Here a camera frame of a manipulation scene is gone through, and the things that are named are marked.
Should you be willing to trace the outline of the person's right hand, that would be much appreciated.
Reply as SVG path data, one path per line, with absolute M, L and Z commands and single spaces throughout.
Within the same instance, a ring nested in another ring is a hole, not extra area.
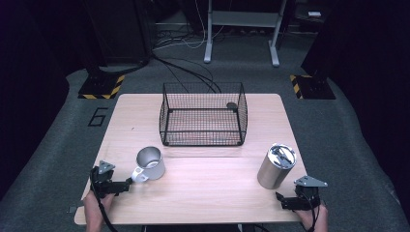
M 313 232 L 329 232 L 328 209 L 325 205 L 320 204 L 313 212 L 295 211 L 295 214 L 300 218 L 306 231 L 313 228 Z

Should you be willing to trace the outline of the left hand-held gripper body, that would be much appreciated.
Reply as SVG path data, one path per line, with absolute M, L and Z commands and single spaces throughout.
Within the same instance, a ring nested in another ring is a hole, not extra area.
M 105 197 L 109 194 L 111 178 L 114 173 L 115 165 L 101 160 L 90 172 L 90 190 L 98 197 Z

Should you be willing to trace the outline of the white mug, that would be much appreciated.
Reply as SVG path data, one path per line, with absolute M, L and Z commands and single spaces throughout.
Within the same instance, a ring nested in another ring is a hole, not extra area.
M 136 168 L 132 173 L 132 180 L 143 183 L 157 180 L 165 173 L 161 151 L 157 147 L 149 146 L 141 149 L 136 155 Z

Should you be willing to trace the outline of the black wire basket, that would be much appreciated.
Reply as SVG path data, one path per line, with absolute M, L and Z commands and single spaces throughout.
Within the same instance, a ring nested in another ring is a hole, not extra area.
M 226 104 L 235 102 L 237 109 Z M 241 146 L 248 103 L 240 82 L 168 82 L 162 85 L 159 121 L 165 146 Z

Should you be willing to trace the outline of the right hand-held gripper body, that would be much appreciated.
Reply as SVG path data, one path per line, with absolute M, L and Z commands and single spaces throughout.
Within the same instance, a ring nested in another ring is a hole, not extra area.
M 328 184 L 310 176 L 303 176 L 294 181 L 297 195 L 297 210 L 308 211 L 320 205 L 319 189 Z

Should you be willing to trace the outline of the stainless steel tumbler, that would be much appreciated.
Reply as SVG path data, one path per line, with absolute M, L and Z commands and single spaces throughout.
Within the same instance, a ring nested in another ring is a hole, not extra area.
M 287 145 L 274 143 L 259 168 L 257 181 L 265 189 L 277 189 L 295 164 L 295 151 Z

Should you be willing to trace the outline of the white metal desk frame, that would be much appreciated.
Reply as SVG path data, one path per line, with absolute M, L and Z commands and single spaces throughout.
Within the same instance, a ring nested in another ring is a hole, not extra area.
M 203 59 L 204 63 L 209 64 L 212 60 L 214 26 L 245 26 L 272 28 L 274 30 L 273 37 L 268 41 L 268 47 L 271 54 L 271 63 L 277 68 L 279 66 L 277 40 L 286 3 L 287 0 L 280 0 L 280 7 L 277 13 L 254 13 L 216 11 L 213 9 L 213 0 L 208 0 L 207 42 Z

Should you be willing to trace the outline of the person's left hand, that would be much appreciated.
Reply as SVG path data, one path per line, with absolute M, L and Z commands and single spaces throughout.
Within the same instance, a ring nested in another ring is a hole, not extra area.
M 113 194 L 108 194 L 105 198 L 101 200 L 101 203 L 104 207 L 104 210 L 108 213 L 111 204 L 113 202 L 114 195 Z M 83 198 L 83 204 L 84 204 L 84 212 L 85 212 L 85 217 L 87 221 L 102 221 L 103 220 L 103 214 L 100 209 L 99 201 L 97 197 L 95 196 L 94 192 L 89 191 L 86 196 Z

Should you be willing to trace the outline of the black striped stand base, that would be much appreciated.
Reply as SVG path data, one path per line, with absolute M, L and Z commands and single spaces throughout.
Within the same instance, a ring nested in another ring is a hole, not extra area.
M 124 79 L 125 77 L 123 75 L 103 78 L 88 77 L 78 91 L 78 97 L 87 100 L 114 99 Z
M 334 100 L 336 98 L 326 80 L 316 80 L 310 75 L 291 75 L 296 97 L 300 100 Z

